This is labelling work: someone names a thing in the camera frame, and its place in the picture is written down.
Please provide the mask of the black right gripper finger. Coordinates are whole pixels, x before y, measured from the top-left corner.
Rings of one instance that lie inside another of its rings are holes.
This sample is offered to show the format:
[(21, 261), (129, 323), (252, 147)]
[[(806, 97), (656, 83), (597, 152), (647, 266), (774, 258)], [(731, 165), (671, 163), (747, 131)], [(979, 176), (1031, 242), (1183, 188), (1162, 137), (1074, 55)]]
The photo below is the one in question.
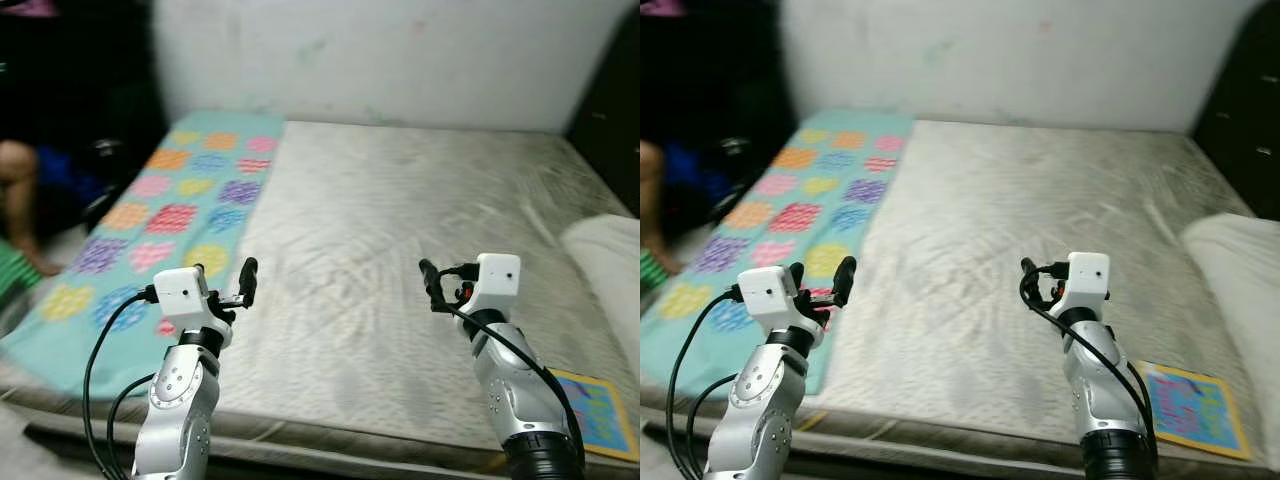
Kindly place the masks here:
[(439, 270), (429, 259), (419, 260), (419, 270), (422, 274), (430, 310), (436, 314), (448, 314), (451, 311), (451, 305), (445, 301), (440, 284)]
[(1044, 271), (1043, 268), (1036, 265), (1029, 257), (1020, 260), (1020, 268), (1023, 276), (1018, 287), (1019, 297), (1029, 310), (1044, 311), (1044, 301), (1039, 288), (1039, 276)]

